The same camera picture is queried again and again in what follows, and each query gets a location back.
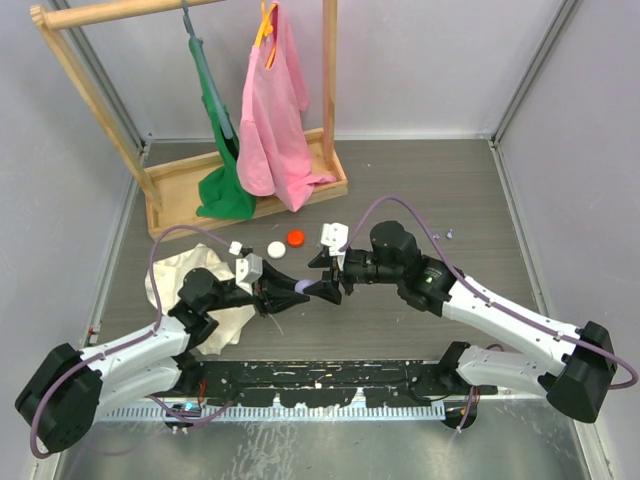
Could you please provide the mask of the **white earbud charging case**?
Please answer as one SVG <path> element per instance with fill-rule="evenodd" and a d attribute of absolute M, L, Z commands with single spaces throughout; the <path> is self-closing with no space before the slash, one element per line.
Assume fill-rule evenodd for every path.
<path fill-rule="evenodd" d="M 281 259 L 286 255 L 286 245 L 281 241 L 270 242 L 267 246 L 267 254 L 271 259 Z"/>

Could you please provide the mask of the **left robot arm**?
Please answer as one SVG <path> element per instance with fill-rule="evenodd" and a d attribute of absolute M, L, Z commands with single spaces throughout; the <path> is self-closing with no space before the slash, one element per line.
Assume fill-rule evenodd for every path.
<path fill-rule="evenodd" d="M 268 262 L 229 280 L 196 268 L 186 274 L 176 305 L 154 324 L 84 350 L 55 347 L 15 401 L 30 427 L 32 454 L 45 459 L 68 449 L 96 420 L 141 397 L 169 390 L 191 395 L 200 372 L 181 358 L 217 329 L 211 312 L 252 306 L 279 313 L 309 301 L 312 284 Z"/>

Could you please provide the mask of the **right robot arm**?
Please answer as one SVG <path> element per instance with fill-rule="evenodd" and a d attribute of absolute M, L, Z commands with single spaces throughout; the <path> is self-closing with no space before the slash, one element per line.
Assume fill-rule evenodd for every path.
<path fill-rule="evenodd" d="M 438 379 L 459 394 L 469 386 L 497 386 L 545 398 L 564 415 L 594 422 L 616 373 L 608 330 L 578 327 L 517 305 L 441 259 L 425 255 L 397 221 L 376 224 L 369 250 L 348 246 L 340 223 L 321 228 L 321 252 L 310 261 L 323 271 L 329 297 L 339 303 L 357 284 L 393 284 L 410 307 L 457 321 L 510 346 L 508 352 L 454 342 L 441 358 Z"/>

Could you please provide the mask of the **orange earbud charging case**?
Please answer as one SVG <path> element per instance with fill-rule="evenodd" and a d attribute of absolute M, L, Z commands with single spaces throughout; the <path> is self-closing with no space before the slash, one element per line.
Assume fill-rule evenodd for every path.
<path fill-rule="evenodd" d="M 287 244 L 292 248 L 300 248 L 305 244 L 305 234 L 302 230 L 290 230 L 286 236 Z"/>

